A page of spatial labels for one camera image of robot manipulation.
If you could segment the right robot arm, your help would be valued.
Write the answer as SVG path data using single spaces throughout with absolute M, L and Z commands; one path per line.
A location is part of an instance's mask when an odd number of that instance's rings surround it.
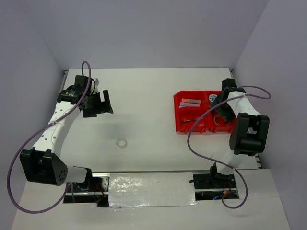
M 210 108 L 227 123 L 234 121 L 229 139 L 230 150 L 220 163 L 214 163 L 210 168 L 208 178 L 213 187 L 231 182 L 235 169 L 265 149 L 270 119 L 252 106 L 248 96 L 234 79 L 225 79 L 220 94 L 210 103 Z

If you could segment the blue slime jar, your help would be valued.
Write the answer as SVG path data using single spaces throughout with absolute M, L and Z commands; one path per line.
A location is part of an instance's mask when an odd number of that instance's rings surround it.
M 210 107 L 213 107 L 216 104 L 218 104 L 217 97 L 218 97 L 217 94 L 210 94 L 209 95 L 208 99 L 209 99 L 209 106 Z

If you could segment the small clear tape roll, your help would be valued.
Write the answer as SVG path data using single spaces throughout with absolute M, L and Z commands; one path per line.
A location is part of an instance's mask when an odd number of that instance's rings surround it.
M 116 141 L 116 145 L 121 148 L 121 149 L 124 149 L 127 147 L 128 145 L 128 142 L 124 139 L 124 138 L 120 138 Z

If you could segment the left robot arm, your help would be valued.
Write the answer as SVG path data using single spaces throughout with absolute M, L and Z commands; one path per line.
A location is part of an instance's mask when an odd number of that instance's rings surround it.
M 73 85 L 62 90 L 54 114 L 38 141 L 19 155 L 26 179 L 30 182 L 60 186 L 75 183 L 83 191 L 94 185 L 91 169 L 67 166 L 61 159 L 61 149 L 75 119 L 113 113 L 107 90 L 99 92 L 99 80 L 77 75 Z

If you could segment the pink highlighter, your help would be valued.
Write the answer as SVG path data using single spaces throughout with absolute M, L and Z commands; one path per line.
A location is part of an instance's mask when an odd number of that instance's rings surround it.
M 181 107 L 200 107 L 200 104 L 199 103 L 180 102 L 179 106 L 181 106 Z

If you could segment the orange highlighter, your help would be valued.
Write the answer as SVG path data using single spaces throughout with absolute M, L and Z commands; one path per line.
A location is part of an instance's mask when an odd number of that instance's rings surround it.
M 197 99 L 182 98 L 181 101 L 185 102 L 185 103 L 193 103 L 193 104 L 200 104 L 201 103 L 201 100 L 197 100 Z

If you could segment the blue gel pen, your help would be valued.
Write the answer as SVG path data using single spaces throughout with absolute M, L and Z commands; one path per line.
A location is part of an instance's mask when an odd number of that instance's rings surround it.
M 183 120 L 183 121 L 181 121 L 180 123 L 181 124 L 184 124 L 184 123 L 189 123 L 189 122 L 195 122 L 195 121 L 197 121 L 198 120 L 198 118 L 194 118 L 194 119 L 187 119 L 187 120 Z

